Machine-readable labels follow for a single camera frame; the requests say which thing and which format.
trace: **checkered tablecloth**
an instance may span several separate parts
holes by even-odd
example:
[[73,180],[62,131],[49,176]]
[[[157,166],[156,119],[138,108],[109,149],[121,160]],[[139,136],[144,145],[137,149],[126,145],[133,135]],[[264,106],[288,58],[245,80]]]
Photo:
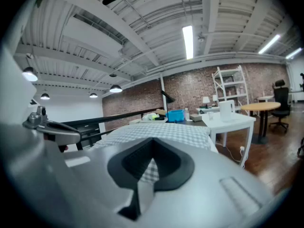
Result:
[[[208,142],[210,129],[174,123],[138,123],[118,128],[104,140],[95,143],[94,148],[126,143],[140,138],[163,138],[177,141],[197,148],[210,150]],[[159,173],[154,159],[151,159],[140,181],[154,184],[159,180]]]

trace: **white wall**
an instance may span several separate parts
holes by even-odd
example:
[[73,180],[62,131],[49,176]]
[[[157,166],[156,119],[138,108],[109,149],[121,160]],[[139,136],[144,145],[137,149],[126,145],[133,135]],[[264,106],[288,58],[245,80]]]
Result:
[[[55,122],[70,122],[90,118],[103,117],[101,98],[89,98],[86,96],[59,96],[51,95],[49,100],[41,100],[40,95],[35,95],[41,106],[46,107],[47,117]],[[105,132],[104,123],[99,124],[100,132]],[[76,151],[76,144],[68,146],[69,151]]]
[[[289,74],[293,91],[302,90],[302,88],[300,88],[300,84],[303,84],[303,80],[300,73],[304,73],[304,56],[295,58],[289,65]],[[297,100],[304,100],[304,92],[297,93],[294,97]]]

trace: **white shelving unit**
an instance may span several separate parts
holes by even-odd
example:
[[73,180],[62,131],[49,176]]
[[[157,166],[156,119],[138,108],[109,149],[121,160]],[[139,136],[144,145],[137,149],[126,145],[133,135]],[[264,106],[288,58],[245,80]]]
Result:
[[[238,79],[238,81],[235,81],[234,79],[234,74],[235,73],[240,73],[242,79]],[[224,77],[229,77],[231,76],[233,78],[233,82],[224,82]],[[214,83],[214,87],[215,87],[215,92],[217,94],[218,100],[229,100],[229,99],[233,99],[233,98],[239,98],[239,97],[246,97],[247,98],[247,104],[249,104],[249,98],[248,98],[248,90],[247,90],[247,84],[245,81],[245,77],[244,77],[244,73],[243,73],[243,69],[241,67],[241,65],[239,65],[237,68],[235,69],[226,69],[226,70],[220,70],[220,68],[218,67],[217,71],[212,74],[212,78],[213,78],[213,83]],[[226,95],[226,87],[233,87],[233,86],[238,86],[238,85],[244,85],[244,90],[245,92],[242,92],[240,94],[237,95]],[[218,90],[222,90],[223,91],[223,96],[219,97],[219,93]]]

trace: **blue box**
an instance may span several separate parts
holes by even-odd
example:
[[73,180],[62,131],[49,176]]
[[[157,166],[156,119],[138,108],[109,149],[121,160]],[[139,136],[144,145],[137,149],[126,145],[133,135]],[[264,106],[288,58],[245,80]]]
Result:
[[175,111],[169,111],[169,120],[168,122],[174,123],[175,121],[177,122],[182,122],[185,119],[184,115],[185,110],[175,110]]

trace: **brick wall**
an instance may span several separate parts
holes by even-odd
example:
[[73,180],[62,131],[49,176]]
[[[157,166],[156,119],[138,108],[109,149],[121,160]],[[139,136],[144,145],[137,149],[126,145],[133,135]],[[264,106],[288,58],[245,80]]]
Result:
[[[233,69],[238,65],[220,66],[220,69]],[[254,99],[272,93],[271,84],[276,80],[283,79],[289,86],[289,79],[286,67],[284,65],[275,64],[242,64],[245,80],[248,88],[249,102],[254,102]],[[192,71],[182,72],[171,76],[164,77],[165,91],[170,96],[176,99],[175,102],[168,105],[169,110],[177,110],[189,108],[190,113],[197,113],[195,108],[203,105],[202,99],[204,96],[210,98],[216,94],[212,73],[217,70],[216,66],[195,69]],[[231,78],[226,78],[225,81],[231,81]],[[145,110],[162,106],[162,95],[160,80],[149,81],[132,88],[123,90],[121,93],[112,94],[103,98],[104,116],[113,114],[122,114],[134,111]],[[231,87],[226,90],[226,93],[231,91],[231,94],[236,93],[236,88]],[[241,98],[242,104],[246,104],[246,98]],[[140,116],[129,117],[121,120],[105,123],[106,130],[127,125],[130,120],[140,118]]]

